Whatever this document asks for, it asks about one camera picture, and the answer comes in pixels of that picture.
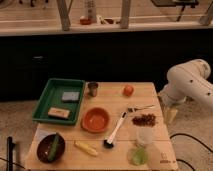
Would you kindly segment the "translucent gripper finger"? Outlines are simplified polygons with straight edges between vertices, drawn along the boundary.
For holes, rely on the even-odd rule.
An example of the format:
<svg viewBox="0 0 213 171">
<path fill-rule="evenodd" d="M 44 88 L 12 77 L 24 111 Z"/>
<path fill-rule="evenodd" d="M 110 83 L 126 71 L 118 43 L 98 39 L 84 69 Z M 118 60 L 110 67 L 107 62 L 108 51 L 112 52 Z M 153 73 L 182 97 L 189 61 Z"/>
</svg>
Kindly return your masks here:
<svg viewBox="0 0 213 171">
<path fill-rule="evenodd" d="M 165 123 L 166 124 L 171 124 L 174 120 L 174 118 L 176 117 L 178 113 L 178 110 L 176 108 L 169 108 L 169 107 L 166 107 L 165 108 Z"/>
</svg>

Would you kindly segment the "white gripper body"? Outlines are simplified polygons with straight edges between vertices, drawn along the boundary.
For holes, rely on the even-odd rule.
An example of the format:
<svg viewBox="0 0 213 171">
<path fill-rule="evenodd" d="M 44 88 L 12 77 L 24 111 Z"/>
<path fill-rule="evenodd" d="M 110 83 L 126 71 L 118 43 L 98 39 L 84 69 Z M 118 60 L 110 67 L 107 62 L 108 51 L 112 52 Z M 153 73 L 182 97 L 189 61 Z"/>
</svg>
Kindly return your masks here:
<svg viewBox="0 0 213 171">
<path fill-rule="evenodd" d="M 186 96 L 174 87 L 164 87 L 158 93 L 158 96 L 160 97 L 163 105 L 169 108 L 181 105 L 186 100 Z"/>
</svg>

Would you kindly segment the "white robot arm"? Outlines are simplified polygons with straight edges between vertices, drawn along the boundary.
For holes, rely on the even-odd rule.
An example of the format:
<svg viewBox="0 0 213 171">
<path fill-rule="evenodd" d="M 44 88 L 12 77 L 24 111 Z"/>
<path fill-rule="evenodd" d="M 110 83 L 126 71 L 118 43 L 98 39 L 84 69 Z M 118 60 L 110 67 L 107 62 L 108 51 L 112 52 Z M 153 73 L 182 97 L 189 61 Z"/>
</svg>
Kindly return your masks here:
<svg viewBox="0 0 213 171">
<path fill-rule="evenodd" d="M 173 121 L 178 113 L 177 106 L 187 97 L 213 111 L 213 83 L 207 80 L 210 74 L 210 65 L 203 59 L 178 64 L 168 70 L 168 83 L 159 92 L 166 124 Z"/>
</svg>

